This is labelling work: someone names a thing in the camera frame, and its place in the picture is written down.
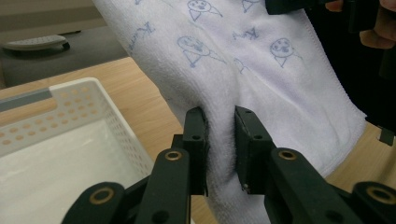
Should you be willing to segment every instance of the perforated basket wall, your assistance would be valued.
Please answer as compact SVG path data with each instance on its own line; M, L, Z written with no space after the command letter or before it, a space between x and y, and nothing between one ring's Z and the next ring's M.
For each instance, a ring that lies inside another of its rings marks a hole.
M99 182L125 188L153 162L94 78L49 88L53 111L0 128L0 223L60 223Z

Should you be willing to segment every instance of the metal screw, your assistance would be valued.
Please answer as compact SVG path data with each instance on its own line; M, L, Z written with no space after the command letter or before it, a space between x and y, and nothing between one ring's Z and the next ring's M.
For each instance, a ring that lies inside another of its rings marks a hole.
M109 187L98 189L91 194L90 202L92 204L102 204L110 201L114 196L114 190Z
M183 157L183 155L178 151L170 151L165 154L165 158L169 161L178 161Z

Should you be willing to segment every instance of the hand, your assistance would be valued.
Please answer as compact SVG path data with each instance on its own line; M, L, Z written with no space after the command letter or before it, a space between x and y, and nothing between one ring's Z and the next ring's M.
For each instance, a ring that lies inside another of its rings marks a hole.
M396 12L396 0L379 0L380 7L376 18L375 28L360 32L361 43L376 49L391 49L396 44L396 20L390 12ZM330 11L342 11L344 1L336 0L326 4Z

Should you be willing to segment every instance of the gray floor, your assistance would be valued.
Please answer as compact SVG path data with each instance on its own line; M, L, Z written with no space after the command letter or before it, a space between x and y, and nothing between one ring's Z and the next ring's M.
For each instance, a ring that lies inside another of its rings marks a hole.
M16 56L10 50L0 49L6 86L17 86L128 56L108 27L63 36L69 42L70 50L59 46L24 51Z

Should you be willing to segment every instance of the blue drawing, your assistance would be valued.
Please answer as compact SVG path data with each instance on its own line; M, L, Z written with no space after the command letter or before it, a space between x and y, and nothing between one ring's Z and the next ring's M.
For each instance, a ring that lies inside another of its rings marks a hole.
M242 6L244 7L244 13L247 13L248 10L256 3L260 2L260 0L242 0Z
M134 32L134 34L132 35L131 44L129 44L128 46L131 52L134 50L134 45L136 44L138 39L144 39L146 35L150 35L154 31L155 29L152 29L152 27L150 27L149 22L146 22L143 27L137 28L136 32Z
M177 40L177 44L183 49L183 54L189 60L190 67L195 67L195 64L203 57L209 57L226 63L216 52L209 49L204 43L194 37L182 36Z
M256 29L253 27L250 30L245 31L241 35L237 34L236 32L233 32L233 39L236 40L237 37L248 38L249 40L254 40L254 39L257 39L257 37L259 37L259 36L256 34Z
M198 18L206 12L217 14L222 17L221 13L215 7L212 7L210 3L204 0L191 0L187 5L189 6L190 15L194 21L197 21Z
M270 50L282 68L286 60L291 56L296 56L302 59L302 57L298 55L295 49L291 46L291 43L287 38L280 38L275 41L271 45Z
M238 69L239 69L239 74L243 74L245 70L249 70L248 67L246 67L246 66L241 62L241 60L235 58L235 59L233 59L233 61L235 62L236 66L237 66Z

